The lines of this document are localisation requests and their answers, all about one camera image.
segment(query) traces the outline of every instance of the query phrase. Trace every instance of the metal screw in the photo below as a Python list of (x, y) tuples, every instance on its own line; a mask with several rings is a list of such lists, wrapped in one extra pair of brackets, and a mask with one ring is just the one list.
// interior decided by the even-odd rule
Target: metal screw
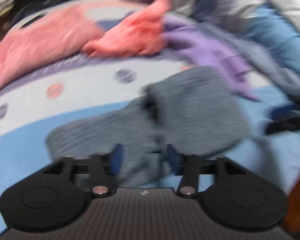
[(108, 192), (108, 188), (106, 186), (95, 186), (92, 189), (92, 192), (94, 194), (103, 195), (103, 194), (106, 194)]
[(191, 194), (195, 193), (195, 189), (191, 186), (184, 186), (180, 189), (180, 192), (183, 195), (191, 195)]

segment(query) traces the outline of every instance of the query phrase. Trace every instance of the blue fabric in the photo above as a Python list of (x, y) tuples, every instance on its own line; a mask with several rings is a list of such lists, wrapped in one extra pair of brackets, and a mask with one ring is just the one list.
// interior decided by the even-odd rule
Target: blue fabric
[(225, 41), (242, 53), (259, 72), (266, 75), (290, 99), (300, 99), (300, 76), (286, 68), (264, 45), (248, 37), (242, 38), (209, 22), (196, 27), (203, 33)]
[(287, 68), (300, 75), (300, 33), (269, 5), (256, 8), (244, 35), (265, 45)]
[(196, 0), (190, 17), (199, 23), (208, 21), (222, 26), (231, 4), (232, 0)]
[[(268, 116), (273, 107), (286, 105), (287, 98), (275, 87), (263, 87), (254, 91), (262, 102), (237, 98), (246, 114), (251, 135), (234, 149), (224, 153), (240, 165), (275, 183), (289, 192), (300, 177), (300, 132), (263, 136)], [(61, 114), (40, 120), (0, 137), (0, 194), (9, 186), (24, 179), (50, 163), (44, 139), (55, 127), (76, 119), (114, 111), (128, 102), (98, 106)], [(178, 187), (179, 176), (167, 176), (145, 187)], [(200, 176), (200, 190), (213, 183), (210, 175)], [(0, 215), (0, 232), (5, 229)]]

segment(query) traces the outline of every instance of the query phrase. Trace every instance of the small logo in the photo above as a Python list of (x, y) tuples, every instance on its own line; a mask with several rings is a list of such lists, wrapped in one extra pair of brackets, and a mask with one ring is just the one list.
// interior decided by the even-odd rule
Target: small logo
[(0, 106), (0, 120), (2, 120), (8, 112), (8, 103), (4, 103)]
[(63, 83), (55, 83), (47, 89), (46, 97), (48, 99), (55, 99), (62, 94), (63, 89), (64, 89)]
[(137, 79), (137, 73), (133, 70), (123, 68), (115, 73), (115, 80), (122, 84), (129, 84)]
[(141, 191), (140, 194), (143, 195), (143, 196), (145, 196), (145, 195), (148, 195), (148, 194), (149, 194), (149, 191), (144, 190), (144, 191)]

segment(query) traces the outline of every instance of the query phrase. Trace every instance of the purple cloth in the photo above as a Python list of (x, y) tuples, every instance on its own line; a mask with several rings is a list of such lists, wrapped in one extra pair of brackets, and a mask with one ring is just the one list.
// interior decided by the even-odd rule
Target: purple cloth
[(165, 28), (164, 37), (176, 57), (195, 66), (214, 66), (234, 94), (259, 101), (250, 93), (245, 76), (252, 66), (240, 52), (183, 21), (168, 21)]

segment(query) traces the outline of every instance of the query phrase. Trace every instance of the pink blanket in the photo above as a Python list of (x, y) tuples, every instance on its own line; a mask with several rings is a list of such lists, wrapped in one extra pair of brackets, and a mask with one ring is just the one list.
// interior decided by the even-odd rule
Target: pink blanket
[(0, 42), (0, 89), (37, 68), (77, 53), (104, 32), (76, 5), (10, 31)]
[(167, 45), (162, 36), (162, 16), (169, 8), (168, 0), (157, 0), (122, 20), (101, 39), (89, 41), (82, 51), (91, 57), (131, 57), (159, 52)]

